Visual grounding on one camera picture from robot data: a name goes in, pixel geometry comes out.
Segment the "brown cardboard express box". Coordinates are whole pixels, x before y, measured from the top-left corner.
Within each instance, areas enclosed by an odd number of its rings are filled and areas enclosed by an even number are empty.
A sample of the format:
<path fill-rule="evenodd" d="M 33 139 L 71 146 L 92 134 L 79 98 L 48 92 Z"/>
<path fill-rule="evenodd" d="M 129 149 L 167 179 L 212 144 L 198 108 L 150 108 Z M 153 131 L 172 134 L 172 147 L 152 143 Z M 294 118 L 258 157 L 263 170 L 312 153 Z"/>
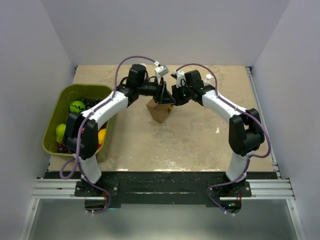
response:
<path fill-rule="evenodd" d="M 158 104 L 153 99 L 151 99 L 146 104 L 146 108 L 153 120 L 158 123 L 163 123 L 170 114 L 170 112 L 168 112 L 169 105 L 170 104 Z"/>

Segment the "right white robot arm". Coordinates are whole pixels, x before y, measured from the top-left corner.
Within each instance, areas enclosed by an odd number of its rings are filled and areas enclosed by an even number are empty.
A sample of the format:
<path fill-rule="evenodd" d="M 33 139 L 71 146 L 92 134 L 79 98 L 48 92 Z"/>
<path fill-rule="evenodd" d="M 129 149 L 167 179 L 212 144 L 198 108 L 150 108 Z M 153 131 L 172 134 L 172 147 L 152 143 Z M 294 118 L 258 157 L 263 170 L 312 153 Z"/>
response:
<path fill-rule="evenodd" d="M 197 70 L 175 70 L 171 76 L 176 79 L 171 89 L 177 106 L 193 100 L 228 123 L 228 143 L 232 155 L 225 173 L 228 181 L 223 183 L 222 189 L 227 196 L 235 196 L 241 190 L 239 182 L 246 178 L 249 156 L 265 141 L 259 112 L 255 108 L 245 109 L 230 102 L 214 86 L 205 85 Z"/>

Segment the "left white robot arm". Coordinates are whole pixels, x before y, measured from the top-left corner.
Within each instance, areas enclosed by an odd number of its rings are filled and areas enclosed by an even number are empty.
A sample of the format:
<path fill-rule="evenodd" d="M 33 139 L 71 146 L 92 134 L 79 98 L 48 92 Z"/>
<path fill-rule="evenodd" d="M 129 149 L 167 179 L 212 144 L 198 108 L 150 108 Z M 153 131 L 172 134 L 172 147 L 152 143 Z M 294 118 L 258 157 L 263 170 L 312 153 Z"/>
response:
<path fill-rule="evenodd" d="M 154 72 L 156 79 L 150 81 L 146 78 L 147 68 L 142 64 L 134 64 L 108 97 L 88 110 L 69 114 L 62 142 L 75 158 L 76 166 L 87 181 L 85 189 L 92 196 L 99 196 L 104 190 L 104 184 L 99 181 L 102 173 L 96 158 L 100 128 L 139 96 L 151 96 L 158 104 L 175 104 L 164 81 L 169 69 L 156 64 Z"/>

